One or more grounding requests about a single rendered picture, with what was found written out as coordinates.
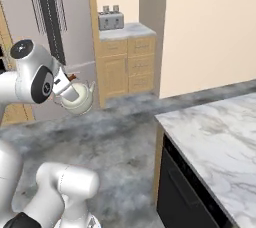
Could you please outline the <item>black vertical panel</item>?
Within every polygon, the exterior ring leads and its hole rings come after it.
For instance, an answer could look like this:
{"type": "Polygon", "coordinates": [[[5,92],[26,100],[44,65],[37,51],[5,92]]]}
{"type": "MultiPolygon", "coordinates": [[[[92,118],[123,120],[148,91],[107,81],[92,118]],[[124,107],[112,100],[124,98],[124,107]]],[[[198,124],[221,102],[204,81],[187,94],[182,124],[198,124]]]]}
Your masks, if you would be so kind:
{"type": "Polygon", "coordinates": [[[62,37],[59,29],[55,0],[40,0],[50,53],[62,65],[66,64],[62,37]]]}

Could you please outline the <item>grey toaster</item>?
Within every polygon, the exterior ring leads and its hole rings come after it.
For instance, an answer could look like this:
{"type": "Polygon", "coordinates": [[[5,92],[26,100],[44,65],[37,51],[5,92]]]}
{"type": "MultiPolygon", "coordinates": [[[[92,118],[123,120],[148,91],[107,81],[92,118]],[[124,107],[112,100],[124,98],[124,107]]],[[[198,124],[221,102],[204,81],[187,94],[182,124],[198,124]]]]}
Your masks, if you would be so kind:
{"type": "Polygon", "coordinates": [[[98,13],[98,26],[100,31],[116,30],[124,28],[124,14],[119,10],[118,5],[110,9],[108,5],[98,13]]]}

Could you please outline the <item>light wood base cupboards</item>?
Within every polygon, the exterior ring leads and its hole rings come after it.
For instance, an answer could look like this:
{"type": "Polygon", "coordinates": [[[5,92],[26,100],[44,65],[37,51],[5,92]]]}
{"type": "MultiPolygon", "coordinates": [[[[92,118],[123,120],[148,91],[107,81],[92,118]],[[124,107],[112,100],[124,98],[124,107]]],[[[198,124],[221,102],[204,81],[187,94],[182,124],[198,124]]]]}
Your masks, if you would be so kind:
{"type": "Polygon", "coordinates": [[[109,98],[153,89],[156,37],[128,37],[96,44],[99,104],[109,98]]]}

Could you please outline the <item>black dishwasher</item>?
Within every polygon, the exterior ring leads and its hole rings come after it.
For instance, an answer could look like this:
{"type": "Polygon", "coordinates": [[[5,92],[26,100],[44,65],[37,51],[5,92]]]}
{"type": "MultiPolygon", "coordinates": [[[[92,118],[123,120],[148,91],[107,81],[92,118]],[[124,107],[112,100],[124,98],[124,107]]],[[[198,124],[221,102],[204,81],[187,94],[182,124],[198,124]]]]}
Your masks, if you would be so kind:
{"type": "Polygon", "coordinates": [[[157,212],[165,228],[233,228],[166,135],[163,136],[157,212]]]}

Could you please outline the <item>light wood island side panel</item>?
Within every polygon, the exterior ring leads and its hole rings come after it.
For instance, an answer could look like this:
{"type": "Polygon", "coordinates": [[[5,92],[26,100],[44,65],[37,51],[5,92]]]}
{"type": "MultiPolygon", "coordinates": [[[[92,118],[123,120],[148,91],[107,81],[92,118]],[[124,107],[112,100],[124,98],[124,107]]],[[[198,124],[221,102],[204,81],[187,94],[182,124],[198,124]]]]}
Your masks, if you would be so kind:
{"type": "Polygon", "coordinates": [[[160,124],[157,125],[156,133],[156,150],[155,150],[155,166],[154,166],[154,184],[153,184],[153,199],[155,206],[158,199],[159,177],[162,158],[164,130],[160,124]]]}

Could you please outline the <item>cream white kettle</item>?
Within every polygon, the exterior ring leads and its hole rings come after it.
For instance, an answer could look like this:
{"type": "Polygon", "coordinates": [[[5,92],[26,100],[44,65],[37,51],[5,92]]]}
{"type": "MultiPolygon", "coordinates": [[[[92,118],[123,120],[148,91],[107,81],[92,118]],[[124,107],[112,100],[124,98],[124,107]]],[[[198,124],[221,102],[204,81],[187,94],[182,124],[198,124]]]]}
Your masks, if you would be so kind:
{"type": "Polygon", "coordinates": [[[80,115],[88,112],[93,105],[93,95],[95,90],[95,82],[89,83],[79,83],[79,82],[65,82],[62,83],[60,79],[57,79],[54,82],[53,86],[53,94],[54,99],[57,97],[60,98],[60,105],[65,108],[69,113],[74,115],[80,115]],[[72,84],[79,94],[79,97],[73,101],[70,102],[66,100],[65,98],[61,97],[61,93],[70,85],[72,84]]]}

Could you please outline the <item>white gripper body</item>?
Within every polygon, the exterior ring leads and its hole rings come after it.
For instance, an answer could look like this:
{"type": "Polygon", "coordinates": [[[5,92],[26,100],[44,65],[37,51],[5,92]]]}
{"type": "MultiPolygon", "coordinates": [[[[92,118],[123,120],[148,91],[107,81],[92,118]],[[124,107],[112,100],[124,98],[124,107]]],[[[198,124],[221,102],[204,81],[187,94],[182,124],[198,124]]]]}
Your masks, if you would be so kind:
{"type": "Polygon", "coordinates": [[[75,101],[78,97],[79,94],[77,93],[77,91],[75,90],[74,86],[72,84],[70,84],[62,93],[61,93],[61,97],[65,98],[66,100],[73,102],[75,101]]]}

